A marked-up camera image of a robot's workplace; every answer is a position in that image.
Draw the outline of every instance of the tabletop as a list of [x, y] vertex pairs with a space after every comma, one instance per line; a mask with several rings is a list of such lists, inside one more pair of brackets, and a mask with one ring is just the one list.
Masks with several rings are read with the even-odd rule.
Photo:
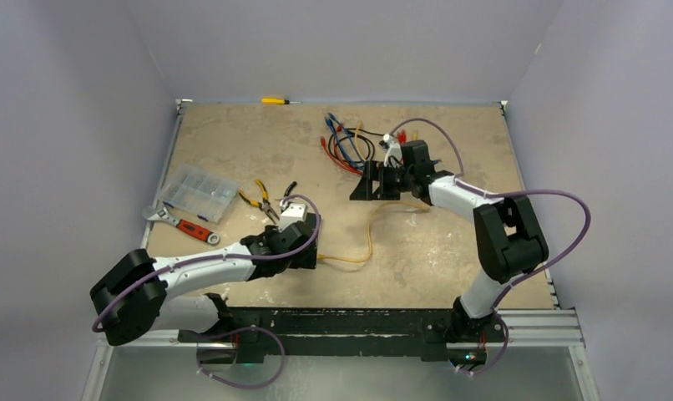
[[[337, 167], [325, 154], [320, 137], [328, 138], [324, 123], [333, 113], [346, 126], [373, 132], [390, 131], [400, 121], [423, 117], [442, 126], [463, 157], [468, 183], [491, 191], [521, 189], [516, 158], [498, 106], [439, 105], [287, 105], [190, 104], [182, 121], [169, 174], [188, 163], [239, 183], [259, 197], [260, 178], [271, 198], [279, 198], [293, 180], [293, 191], [316, 203], [323, 225], [321, 254], [347, 257], [367, 252], [367, 223], [378, 201], [349, 200], [359, 177]], [[423, 123], [403, 127], [409, 138], [425, 140], [439, 170], [458, 171], [452, 148], [443, 136]], [[378, 151], [376, 160], [382, 160]], [[418, 203], [409, 194], [403, 201]], [[236, 197], [218, 224], [172, 210], [178, 217], [200, 223], [221, 236], [216, 248], [259, 234], [266, 216]], [[229, 306], [251, 307], [452, 307], [481, 270], [473, 226], [450, 211], [430, 207], [384, 207], [372, 224], [373, 255], [366, 263], [322, 261], [316, 270], [292, 270], [252, 282], [227, 283], [200, 293], [216, 292]], [[183, 256], [214, 247], [166, 224], [154, 224], [147, 248], [151, 256]], [[514, 288], [504, 308], [551, 308], [544, 275]]]

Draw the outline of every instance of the clear plastic container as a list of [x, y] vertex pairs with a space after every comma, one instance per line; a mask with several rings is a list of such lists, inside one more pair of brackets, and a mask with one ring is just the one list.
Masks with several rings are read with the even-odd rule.
[[183, 164], [164, 183], [160, 200], [167, 206], [194, 213], [201, 220], [219, 222], [238, 192], [238, 183]]

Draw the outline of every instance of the wrench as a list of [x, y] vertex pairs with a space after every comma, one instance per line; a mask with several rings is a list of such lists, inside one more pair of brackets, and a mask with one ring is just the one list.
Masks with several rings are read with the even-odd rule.
[[219, 235], [215, 232], [199, 226], [198, 224], [194, 224], [191, 221], [178, 219], [172, 216], [165, 206], [161, 206], [159, 209], [147, 206], [142, 210], [142, 217], [148, 221], [163, 221], [175, 226], [186, 234], [193, 236], [197, 240], [202, 240], [209, 245], [216, 245], [220, 241]]

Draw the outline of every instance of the blue cable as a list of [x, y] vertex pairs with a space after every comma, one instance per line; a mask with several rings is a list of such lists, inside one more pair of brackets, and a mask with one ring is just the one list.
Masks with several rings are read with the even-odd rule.
[[342, 155], [344, 155], [344, 159], [347, 160], [349, 165], [357, 170], [363, 170], [362, 166], [358, 166], [357, 162], [352, 160], [351, 157], [349, 157], [349, 154], [344, 150], [344, 147], [342, 146], [342, 143], [339, 142], [339, 137], [337, 136], [337, 130], [334, 129], [334, 123], [332, 123], [331, 119], [328, 117], [324, 118], [324, 121], [326, 122], [326, 126], [329, 127], [329, 130], [331, 131], [331, 135], [334, 137], [334, 140], [336, 141], [336, 145], [339, 146], [339, 150], [342, 151]]
[[342, 129], [342, 132], [349, 138], [349, 142], [352, 143], [352, 147], [353, 147], [354, 150], [357, 152], [357, 156], [359, 156], [359, 159], [361, 160], [361, 163], [362, 163], [363, 165], [365, 165], [365, 164], [366, 164], [366, 161], [361, 157], [361, 155], [359, 155], [359, 152], [358, 152], [358, 150], [357, 150], [357, 144], [354, 142], [354, 138], [353, 138], [351, 135], [349, 135], [349, 131], [347, 131], [347, 128], [344, 127], [344, 124], [342, 124], [342, 123], [339, 122], [339, 120], [337, 119], [337, 117], [334, 117], [334, 114], [332, 114], [332, 113], [328, 113], [328, 115], [329, 115], [329, 118], [330, 118], [330, 119], [333, 119], [334, 122], [336, 122], [336, 124], [339, 125], [339, 127]]

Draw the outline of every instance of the white wall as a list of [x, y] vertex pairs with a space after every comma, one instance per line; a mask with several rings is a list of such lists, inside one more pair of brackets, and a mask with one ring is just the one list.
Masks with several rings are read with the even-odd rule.
[[562, 0], [128, 0], [177, 98], [508, 99]]
[[123, 0], [0, 1], [0, 399], [78, 399], [173, 100]]
[[[673, 400], [673, 1], [566, 1], [507, 116], [526, 185], [592, 209], [553, 275], [602, 398]], [[537, 205], [559, 251], [581, 214]]]

